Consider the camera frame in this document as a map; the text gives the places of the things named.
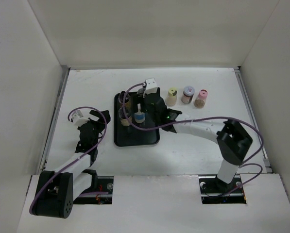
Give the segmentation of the white lid blue band bottle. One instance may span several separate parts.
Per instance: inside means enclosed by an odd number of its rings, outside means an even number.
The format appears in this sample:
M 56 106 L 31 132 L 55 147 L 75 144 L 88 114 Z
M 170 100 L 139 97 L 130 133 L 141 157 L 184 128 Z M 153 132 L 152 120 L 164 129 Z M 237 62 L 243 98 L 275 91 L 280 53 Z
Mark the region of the white lid blue band bottle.
M 145 113 L 141 111 L 140 103 L 137 104 L 137 111 L 134 113 L 134 120 L 138 124 L 141 124 L 145 121 Z

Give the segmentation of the black cap sauce bottle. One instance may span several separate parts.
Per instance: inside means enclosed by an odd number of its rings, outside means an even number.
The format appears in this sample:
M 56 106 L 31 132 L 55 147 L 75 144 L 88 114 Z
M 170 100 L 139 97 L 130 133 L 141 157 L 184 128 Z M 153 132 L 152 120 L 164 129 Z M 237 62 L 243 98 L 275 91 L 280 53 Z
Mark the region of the black cap sauce bottle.
M 124 127 L 130 126 L 130 122 L 132 121 L 130 109 L 127 107 L 120 107 L 118 114 L 121 125 Z
M 131 99 L 129 93 L 126 94 L 125 91 L 121 91 L 119 93 L 118 102 L 120 107 L 124 105 L 126 108 L 131 109 Z

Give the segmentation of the yellow lid spice bottle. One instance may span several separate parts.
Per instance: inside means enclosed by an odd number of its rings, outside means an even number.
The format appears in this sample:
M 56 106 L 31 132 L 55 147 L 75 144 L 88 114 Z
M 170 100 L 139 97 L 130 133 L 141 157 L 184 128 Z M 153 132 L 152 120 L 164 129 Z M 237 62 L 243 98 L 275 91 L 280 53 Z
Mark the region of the yellow lid spice bottle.
M 165 103 L 167 106 L 174 106 L 177 102 L 177 89 L 176 88 L 170 88 L 168 90 L 168 95 L 165 99 Z

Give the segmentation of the grey lid red label jar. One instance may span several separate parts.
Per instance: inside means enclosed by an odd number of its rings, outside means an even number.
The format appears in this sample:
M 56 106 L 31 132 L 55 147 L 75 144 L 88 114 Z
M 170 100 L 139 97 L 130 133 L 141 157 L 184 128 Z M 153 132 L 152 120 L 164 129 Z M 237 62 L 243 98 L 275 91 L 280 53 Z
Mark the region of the grey lid red label jar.
M 191 103 L 194 94 L 195 94 L 195 89 L 194 89 L 194 87 L 192 87 L 192 86 L 190 86 L 190 85 L 185 86 L 184 89 L 183 89 L 183 95 L 182 95 L 182 97 L 181 97 L 181 101 L 182 101 L 182 103 L 184 103 L 184 104 L 189 104 L 189 103 Z

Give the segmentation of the pink lid spice bottle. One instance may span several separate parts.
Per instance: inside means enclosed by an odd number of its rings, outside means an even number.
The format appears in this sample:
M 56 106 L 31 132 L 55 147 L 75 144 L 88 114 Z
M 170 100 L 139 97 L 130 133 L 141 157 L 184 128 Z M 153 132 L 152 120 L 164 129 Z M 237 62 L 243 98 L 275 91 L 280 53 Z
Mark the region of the pink lid spice bottle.
M 198 96 L 194 101 L 194 106 L 197 108 L 203 108 L 205 106 L 207 96 L 208 96 L 207 90 L 205 89 L 200 90 Z

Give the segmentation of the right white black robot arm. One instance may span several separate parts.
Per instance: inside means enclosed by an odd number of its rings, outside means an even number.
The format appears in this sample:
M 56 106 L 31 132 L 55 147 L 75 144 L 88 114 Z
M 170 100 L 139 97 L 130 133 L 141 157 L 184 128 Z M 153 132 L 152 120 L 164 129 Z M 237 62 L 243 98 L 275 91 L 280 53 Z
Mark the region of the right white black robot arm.
M 226 192 L 232 187 L 232 180 L 253 143 L 251 136 L 237 120 L 228 119 L 223 123 L 211 120 L 194 122 L 189 115 L 168 108 L 160 97 L 159 89 L 146 94 L 145 89 L 141 88 L 136 96 L 142 110 L 162 130 L 189 134 L 216 143 L 222 155 L 222 164 L 214 181 L 215 188 Z

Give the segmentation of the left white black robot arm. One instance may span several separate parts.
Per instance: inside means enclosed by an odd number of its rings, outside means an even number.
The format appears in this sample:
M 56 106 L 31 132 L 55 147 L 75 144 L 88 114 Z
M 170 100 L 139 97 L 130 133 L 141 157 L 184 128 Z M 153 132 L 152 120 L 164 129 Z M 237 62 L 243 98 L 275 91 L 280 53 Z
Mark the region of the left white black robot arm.
M 83 117 L 80 108 L 68 114 L 68 120 L 80 132 L 74 155 L 59 168 L 40 173 L 29 208 L 31 215 L 67 218 L 77 198 L 96 197 L 100 200 L 101 196 L 110 193 L 99 183 L 97 172 L 90 169 L 98 156 L 97 146 L 102 142 L 111 120 L 110 113 L 93 107 L 89 110 L 97 120 Z

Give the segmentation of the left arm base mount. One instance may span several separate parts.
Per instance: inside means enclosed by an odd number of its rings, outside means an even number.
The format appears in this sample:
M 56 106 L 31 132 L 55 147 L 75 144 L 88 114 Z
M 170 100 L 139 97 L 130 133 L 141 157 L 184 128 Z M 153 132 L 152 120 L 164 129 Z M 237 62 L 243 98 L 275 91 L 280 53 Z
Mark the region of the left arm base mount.
M 76 205 L 108 205 L 112 204 L 114 191 L 113 176 L 99 176 L 92 186 L 77 197 L 73 204 Z

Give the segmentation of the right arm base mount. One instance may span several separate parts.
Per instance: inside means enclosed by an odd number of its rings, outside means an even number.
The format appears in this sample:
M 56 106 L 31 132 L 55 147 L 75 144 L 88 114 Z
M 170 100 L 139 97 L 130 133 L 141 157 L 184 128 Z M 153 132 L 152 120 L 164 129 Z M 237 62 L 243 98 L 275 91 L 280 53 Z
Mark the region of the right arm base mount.
M 246 204 L 240 175 L 235 175 L 230 184 L 215 175 L 199 176 L 202 204 Z

